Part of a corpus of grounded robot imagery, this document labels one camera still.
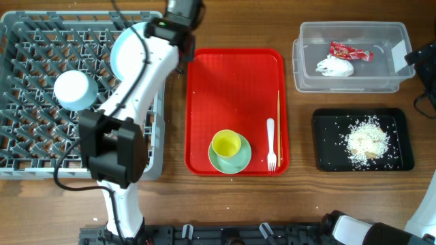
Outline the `light blue plate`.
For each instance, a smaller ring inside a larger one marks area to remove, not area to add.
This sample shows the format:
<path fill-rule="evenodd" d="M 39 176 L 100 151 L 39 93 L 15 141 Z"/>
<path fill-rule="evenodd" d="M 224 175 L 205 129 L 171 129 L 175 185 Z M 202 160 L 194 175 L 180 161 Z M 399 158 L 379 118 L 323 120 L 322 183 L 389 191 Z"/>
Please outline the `light blue plate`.
<path fill-rule="evenodd" d="M 136 33 L 144 40 L 145 22 L 134 24 L 124 30 L 116 39 L 110 54 L 110 66 L 120 81 L 134 81 L 142 69 L 145 50 Z"/>

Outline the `red snack wrapper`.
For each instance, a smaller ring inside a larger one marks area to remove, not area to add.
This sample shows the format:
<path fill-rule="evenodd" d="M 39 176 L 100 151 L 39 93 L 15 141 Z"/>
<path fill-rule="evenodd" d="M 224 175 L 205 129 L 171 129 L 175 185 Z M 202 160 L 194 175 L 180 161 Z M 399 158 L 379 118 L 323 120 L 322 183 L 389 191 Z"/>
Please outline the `red snack wrapper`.
<path fill-rule="evenodd" d="M 329 55 L 338 59 L 363 60 L 367 62 L 371 62 L 374 57 L 374 54 L 371 51 L 353 48 L 351 46 L 346 46 L 345 44 L 341 44 L 338 42 L 330 43 Z"/>

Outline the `white tissue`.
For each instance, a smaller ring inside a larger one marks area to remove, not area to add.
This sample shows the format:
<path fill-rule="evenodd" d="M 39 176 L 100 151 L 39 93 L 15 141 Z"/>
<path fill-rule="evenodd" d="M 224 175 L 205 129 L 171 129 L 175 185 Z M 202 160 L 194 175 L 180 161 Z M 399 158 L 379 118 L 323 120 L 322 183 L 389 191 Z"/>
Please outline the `white tissue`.
<path fill-rule="evenodd" d="M 332 55 L 320 61 L 315 70 L 327 77 L 348 77 L 354 73 L 354 67 L 349 61 Z"/>

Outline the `pile of rice waste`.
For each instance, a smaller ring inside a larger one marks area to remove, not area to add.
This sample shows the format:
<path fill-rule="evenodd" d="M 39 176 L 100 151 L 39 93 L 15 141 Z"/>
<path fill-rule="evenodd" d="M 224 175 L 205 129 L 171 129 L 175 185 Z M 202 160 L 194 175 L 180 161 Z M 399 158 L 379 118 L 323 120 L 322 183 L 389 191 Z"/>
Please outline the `pile of rice waste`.
<path fill-rule="evenodd" d="M 376 115 L 345 118 L 345 132 L 339 134 L 334 145 L 341 147 L 340 152 L 351 170 L 391 170 L 399 166 L 399 137 L 394 122 L 383 122 Z"/>

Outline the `light blue bowl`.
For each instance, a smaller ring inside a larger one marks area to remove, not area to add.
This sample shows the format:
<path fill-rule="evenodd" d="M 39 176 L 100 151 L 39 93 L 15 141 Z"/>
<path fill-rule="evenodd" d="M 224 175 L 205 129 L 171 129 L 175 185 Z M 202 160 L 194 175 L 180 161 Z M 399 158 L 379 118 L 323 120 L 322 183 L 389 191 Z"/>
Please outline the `light blue bowl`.
<path fill-rule="evenodd" d="M 66 71 L 54 83 L 54 95 L 66 110 L 89 109 L 95 102 L 97 94 L 97 82 L 81 71 Z"/>

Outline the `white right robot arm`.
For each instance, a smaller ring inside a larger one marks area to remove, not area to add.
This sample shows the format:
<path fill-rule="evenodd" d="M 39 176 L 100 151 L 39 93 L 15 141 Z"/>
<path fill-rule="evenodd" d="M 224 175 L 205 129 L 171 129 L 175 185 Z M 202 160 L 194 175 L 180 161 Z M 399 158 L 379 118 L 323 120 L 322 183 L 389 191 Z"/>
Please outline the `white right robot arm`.
<path fill-rule="evenodd" d="M 435 104 L 435 43 L 429 43 L 405 56 L 409 65 L 414 65 L 419 78 L 424 84 L 425 92 L 417 97 L 427 97 Z M 366 223 L 348 216 L 340 211 L 325 215 L 320 232 L 341 244 L 355 245 L 427 245 L 435 243 L 435 178 L 431 179 L 426 194 L 407 221 L 404 230 L 384 223 Z"/>

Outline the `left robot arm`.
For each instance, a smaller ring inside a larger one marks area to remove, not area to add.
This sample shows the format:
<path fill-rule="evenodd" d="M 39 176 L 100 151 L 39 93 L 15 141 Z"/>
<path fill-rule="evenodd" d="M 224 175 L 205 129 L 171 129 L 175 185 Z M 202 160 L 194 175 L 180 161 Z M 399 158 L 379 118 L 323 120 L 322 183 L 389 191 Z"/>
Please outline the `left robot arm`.
<path fill-rule="evenodd" d="M 104 235 L 113 244 L 146 242 L 137 189 L 148 159 L 146 114 L 166 77 L 179 63 L 193 60 L 193 31 L 204 12 L 201 0 L 168 1 L 162 17 L 127 27 L 110 55 L 121 83 L 96 111 L 80 116 L 82 164 L 106 192 Z"/>

